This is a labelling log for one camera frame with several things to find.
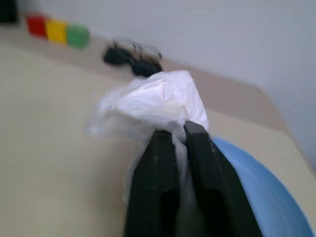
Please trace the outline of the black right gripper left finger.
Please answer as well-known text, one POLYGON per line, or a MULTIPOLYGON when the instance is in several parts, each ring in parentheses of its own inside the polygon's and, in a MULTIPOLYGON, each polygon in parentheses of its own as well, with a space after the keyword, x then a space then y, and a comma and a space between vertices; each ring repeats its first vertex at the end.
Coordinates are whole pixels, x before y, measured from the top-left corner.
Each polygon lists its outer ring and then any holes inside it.
POLYGON ((180 185, 171 133, 155 131, 132 175, 125 237, 172 237, 180 185))

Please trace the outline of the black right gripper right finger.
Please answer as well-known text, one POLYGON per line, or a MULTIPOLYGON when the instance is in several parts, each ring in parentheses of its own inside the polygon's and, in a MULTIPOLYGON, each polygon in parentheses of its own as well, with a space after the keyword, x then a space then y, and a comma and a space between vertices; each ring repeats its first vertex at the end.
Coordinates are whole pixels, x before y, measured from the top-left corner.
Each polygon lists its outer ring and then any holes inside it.
POLYGON ((194 192, 207 235, 261 237, 235 168, 202 125, 187 121, 184 129, 194 192))

